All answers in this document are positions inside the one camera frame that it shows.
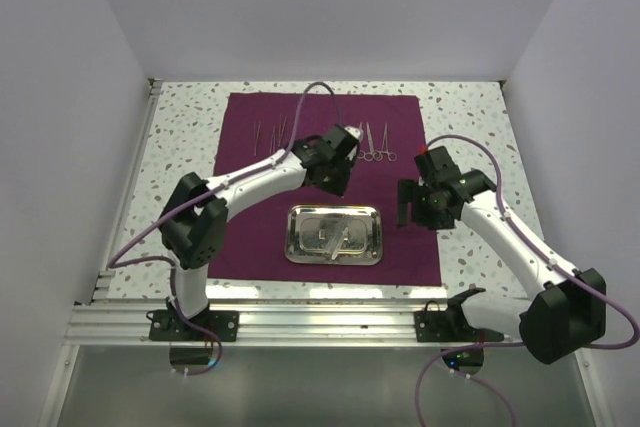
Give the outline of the purple cloth wrap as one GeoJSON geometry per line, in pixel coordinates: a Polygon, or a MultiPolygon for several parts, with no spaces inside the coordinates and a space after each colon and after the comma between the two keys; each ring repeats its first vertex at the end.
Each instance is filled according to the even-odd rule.
{"type": "Polygon", "coordinates": [[[228,222],[224,245],[210,263],[210,279],[317,283],[436,286],[441,281],[437,235],[424,227],[397,226],[397,182],[415,178],[414,157],[425,146],[419,101],[414,96],[291,93],[231,94],[224,114],[214,172],[234,172],[270,153],[272,128],[286,115],[283,137],[324,135],[338,121],[370,124],[380,146],[388,124],[395,162],[357,161],[344,196],[314,187],[274,196],[228,222]],[[253,155],[253,125],[261,122],[258,155],[253,155]],[[287,217],[302,204],[354,205],[376,208],[382,217],[383,256],[373,266],[296,264],[285,256],[287,217]]]}

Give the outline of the steel scalpel handle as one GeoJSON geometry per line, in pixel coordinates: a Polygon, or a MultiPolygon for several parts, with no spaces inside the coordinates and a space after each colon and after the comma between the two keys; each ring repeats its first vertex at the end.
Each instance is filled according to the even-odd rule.
{"type": "Polygon", "coordinates": [[[333,236],[326,246],[326,255],[330,261],[335,261],[338,258],[345,238],[348,236],[351,221],[351,216],[344,216],[335,224],[333,236]]]}

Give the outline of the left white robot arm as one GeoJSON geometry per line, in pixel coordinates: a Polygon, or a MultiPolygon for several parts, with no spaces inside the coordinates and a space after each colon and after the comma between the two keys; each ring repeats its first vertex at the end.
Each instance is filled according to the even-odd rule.
{"type": "Polygon", "coordinates": [[[172,326],[185,339],[208,326],[208,266],[221,251],[227,224],[281,193],[311,186],[335,196],[347,188],[363,138],[336,124],[323,136],[292,140],[271,156],[234,172],[203,179],[183,176],[159,218],[161,242],[176,262],[170,277],[172,326]]]}

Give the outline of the thin steel forceps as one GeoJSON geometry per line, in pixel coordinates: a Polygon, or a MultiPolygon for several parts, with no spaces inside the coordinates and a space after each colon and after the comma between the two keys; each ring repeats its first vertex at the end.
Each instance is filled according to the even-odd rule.
{"type": "Polygon", "coordinates": [[[272,128],[272,134],[270,139],[270,154],[274,155],[278,150],[282,148],[283,137],[287,126],[287,116],[280,115],[278,124],[272,128]]]}

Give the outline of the steel scissors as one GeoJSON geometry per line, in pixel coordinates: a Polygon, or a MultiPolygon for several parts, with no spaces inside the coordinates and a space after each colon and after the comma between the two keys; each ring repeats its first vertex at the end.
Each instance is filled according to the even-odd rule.
{"type": "Polygon", "coordinates": [[[382,154],[375,149],[372,131],[369,123],[366,123],[365,126],[366,133],[366,141],[367,141],[367,151],[362,152],[361,158],[366,162],[378,162],[382,160],[382,154]]]}

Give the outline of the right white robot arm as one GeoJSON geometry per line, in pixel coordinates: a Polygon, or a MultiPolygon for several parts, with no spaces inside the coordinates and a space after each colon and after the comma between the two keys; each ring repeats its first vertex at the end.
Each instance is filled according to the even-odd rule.
{"type": "Polygon", "coordinates": [[[543,364],[600,339],[606,331],[604,278],[581,271],[552,252],[506,205],[498,187],[479,170],[464,173],[444,147],[414,158],[417,179],[397,186],[398,223],[431,231],[461,222],[498,255],[525,295],[509,298],[470,288],[443,306],[430,301],[414,314],[420,341],[523,342],[543,364]]]}

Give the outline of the steel hemostat clamp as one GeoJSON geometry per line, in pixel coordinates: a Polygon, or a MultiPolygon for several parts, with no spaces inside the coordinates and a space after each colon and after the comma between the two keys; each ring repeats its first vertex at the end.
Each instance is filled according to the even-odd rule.
{"type": "Polygon", "coordinates": [[[382,142],[378,150],[378,159],[380,161],[386,159],[389,162],[395,162],[397,160],[397,154],[389,148],[388,124],[384,125],[382,142]]]}

